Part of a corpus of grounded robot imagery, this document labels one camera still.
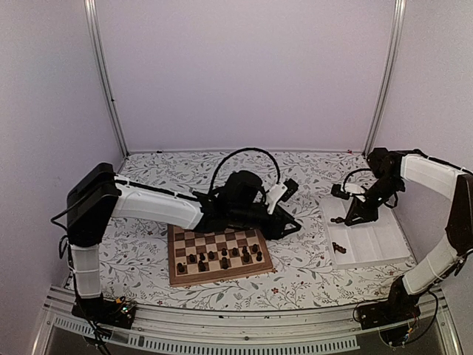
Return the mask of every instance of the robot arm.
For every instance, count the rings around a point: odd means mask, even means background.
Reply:
[[[365,328],[407,320],[419,315],[419,297],[437,282],[463,267],[473,251],[473,175],[420,151],[389,152],[376,148],[368,155],[368,164],[378,180],[363,194],[352,186],[350,191],[335,185],[332,194],[353,201],[345,218],[334,219],[347,227],[378,219],[378,208],[399,191],[404,180],[419,183],[452,201],[446,233],[439,244],[413,269],[391,286],[386,302],[358,308]]]
[[[155,220],[200,233],[258,228],[266,239],[280,239],[301,228],[277,204],[297,187],[290,179],[267,193],[257,175],[240,171],[209,194],[185,195],[130,181],[116,175],[110,164],[99,164],[67,196],[69,267],[77,304],[73,314],[122,328],[132,325],[133,305],[120,299],[117,305],[101,293],[98,246],[111,217]],[[259,193],[262,199],[255,202]]]

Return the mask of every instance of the chessboard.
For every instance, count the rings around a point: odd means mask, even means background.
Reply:
[[[171,287],[275,272],[258,229],[203,234],[169,226],[168,250]]]

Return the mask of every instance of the captured chess piece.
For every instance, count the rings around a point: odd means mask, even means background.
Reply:
[[[182,263],[178,263],[177,264],[177,271],[180,272],[180,273],[183,273],[184,271],[186,271],[186,268],[184,267],[184,265]]]
[[[205,264],[202,260],[199,261],[199,271],[205,271]]]
[[[332,242],[332,247],[333,247],[333,250],[334,251],[339,251],[341,252],[342,254],[346,254],[347,253],[347,250],[343,247],[343,246],[340,246],[339,244],[335,243],[335,242]]]
[[[228,259],[226,257],[222,258],[222,268],[226,270],[228,268]]]

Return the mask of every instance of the enclosure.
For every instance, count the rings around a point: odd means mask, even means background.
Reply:
[[[391,354],[352,313],[385,299],[439,243],[451,201],[407,181],[392,225],[408,255],[347,268],[333,263],[320,204],[375,147],[471,170],[470,1],[6,1],[0,16],[1,354],[95,351],[84,348],[87,322],[70,314],[64,233],[50,224],[94,166],[191,194],[246,146],[269,151],[299,185],[283,206],[301,230],[265,242],[274,272],[171,287],[167,224],[112,218],[101,290],[138,303],[112,354]],[[239,170],[273,183],[270,161],[246,152],[216,185]],[[375,182],[371,172],[353,180]],[[433,326],[399,352],[473,351],[471,272],[466,263],[432,289],[437,307],[421,297],[413,337]]]

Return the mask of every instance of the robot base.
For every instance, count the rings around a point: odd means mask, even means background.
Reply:
[[[103,309],[116,308],[117,303],[115,301],[103,300]],[[119,312],[119,314],[109,314],[103,317],[86,317],[77,303],[72,307],[72,315],[84,320],[97,322],[100,324],[111,325],[113,327],[131,329],[135,320],[136,308],[130,309],[126,314]]]
[[[361,329],[382,327],[384,325],[410,320],[421,315],[421,310],[418,305],[400,307],[393,310],[387,302],[362,305],[357,308],[357,312]]]

